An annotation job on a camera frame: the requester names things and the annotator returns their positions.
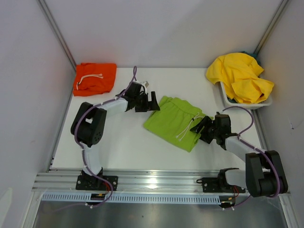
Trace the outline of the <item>green shorts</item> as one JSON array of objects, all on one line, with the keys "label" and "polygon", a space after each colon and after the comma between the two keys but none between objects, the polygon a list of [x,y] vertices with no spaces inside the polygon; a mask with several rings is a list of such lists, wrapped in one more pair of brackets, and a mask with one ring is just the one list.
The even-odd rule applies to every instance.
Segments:
[{"label": "green shorts", "polygon": [[191,152],[196,146],[201,133],[194,133],[191,128],[206,116],[203,111],[186,100],[163,96],[159,102],[159,111],[154,111],[143,127],[166,142]]}]

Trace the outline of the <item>orange shorts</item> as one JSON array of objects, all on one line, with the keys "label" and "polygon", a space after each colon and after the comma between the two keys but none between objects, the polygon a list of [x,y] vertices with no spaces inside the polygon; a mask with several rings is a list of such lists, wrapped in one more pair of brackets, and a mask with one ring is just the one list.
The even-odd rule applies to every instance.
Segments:
[{"label": "orange shorts", "polygon": [[81,63],[76,66],[73,96],[93,96],[111,92],[116,79],[115,63]]}]

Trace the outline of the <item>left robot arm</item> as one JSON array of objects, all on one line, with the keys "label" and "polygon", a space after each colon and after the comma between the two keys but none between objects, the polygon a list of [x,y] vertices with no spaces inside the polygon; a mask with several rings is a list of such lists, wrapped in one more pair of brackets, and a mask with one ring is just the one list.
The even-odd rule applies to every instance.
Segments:
[{"label": "left robot arm", "polygon": [[93,190],[103,185],[103,178],[98,175],[102,165],[95,145],[103,137],[106,119],[132,109],[140,113],[160,110],[156,93],[148,93],[146,82],[131,82],[121,93],[101,104],[83,102],[77,111],[70,131],[81,148],[83,171],[89,175],[86,184]]}]

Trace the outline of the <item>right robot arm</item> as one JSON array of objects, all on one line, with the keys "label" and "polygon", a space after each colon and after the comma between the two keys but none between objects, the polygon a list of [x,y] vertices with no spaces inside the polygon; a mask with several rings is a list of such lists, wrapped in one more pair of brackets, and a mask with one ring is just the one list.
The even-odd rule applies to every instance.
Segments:
[{"label": "right robot arm", "polygon": [[205,192],[230,192],[233,187],[246,189],[252,197],[276,197],[288,191],[284,168],[277,151],[255,147],[231,131],[227,114],[217,113],[214,119],[205,116],[191,132],[198,133],[207,144],[216,141],[223,150],[245,162],[245,169],[221,169],[217,178],[201,178]]}]

